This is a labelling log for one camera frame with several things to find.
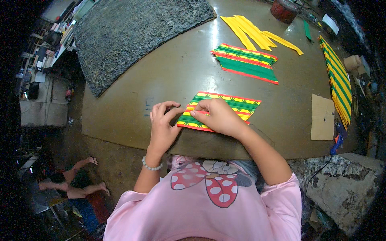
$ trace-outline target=glue gun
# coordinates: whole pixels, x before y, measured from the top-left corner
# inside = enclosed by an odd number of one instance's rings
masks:
[[[335,145],[330,150],[330,155],[336,155],[338,147],[343,144],[343,135],[347,135],[347,131],[340,123],[337,123],[336,130],[337,130],[337,137],[334,138]]]
[[[336,155],[338,147],[343,144],[342,134],[338,134],[337,137],[335,137],[335,142],[335,145],[330,150],[330,155]]]

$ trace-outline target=gray foam mat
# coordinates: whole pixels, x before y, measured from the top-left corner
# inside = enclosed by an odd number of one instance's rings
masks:
[[[95,97],[146,54],[216,17],[206,0],[99,0],[74,31]]]

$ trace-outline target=cardboard piece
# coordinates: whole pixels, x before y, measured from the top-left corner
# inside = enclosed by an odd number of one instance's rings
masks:
[[[316,216],[315,208],[312,210],[310,221],[318,222],[318,216]]]
[[[366,59],[363,57],[363,55],[361,56],[361,61],[362,61],[362,64],[358,67],[358,74],[360,76],[370,78],[371,70],[370,70],[370,67],[369,67]]]
[[[334,138],[334,102],[315,94],[312,99],[311,140],[333,140]]]

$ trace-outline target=stack of striped paper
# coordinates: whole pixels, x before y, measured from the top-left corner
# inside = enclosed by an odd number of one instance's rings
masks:
[[[183,126],[196,130],[211,131],[208,126],[204,125],[202,122],[199,122],[194,117],[190,115],[190,111],[196,108],[198,102],[203,99],[212,99],[212,98],[222,98],[225,102],[236,112],[236,114],[247,124],[249,117],[255,112],[256,107],[261,103],[260,100],[256,99],[247,99],[238,96],[224,95],[224,94],[214,94],[209,92],[200,91],[196,94],[191,102],[186,106],[186,110],[183,115],[178,118],[177,126]],[[205,115],[210,115],[209,112],[199,111]]]
[[[332,100],[347,130],[347,126],[351,122],[350,80],[342,62],[322,36],[319,36],[319,42],[323,49],[324,57],[326,58]]]
[[[228,44],[221,44],[211,52],[225,71],[279,84],[271,67],[278,60],[276,56]]]

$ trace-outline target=black cable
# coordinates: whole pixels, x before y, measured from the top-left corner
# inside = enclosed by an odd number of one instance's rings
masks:
[[[316,173],[314,173],[314,174],[312,175],[312,177],[308,180],[307,186],[306,186],[306,190],[304,191],[304,197],[305,197],[306,194],[307,194],[308,185],[310,184],[311,180],[312,180],[319,172],[321,172],[321,170],[323,170],[328,164],[330,164],[330,162],[331,162],[331,160],[332,160],[332,157],[333,157],[333,155],[330,157],[330,160],[326,163],[326,165],[324,165],[321,169],[317,170]]]

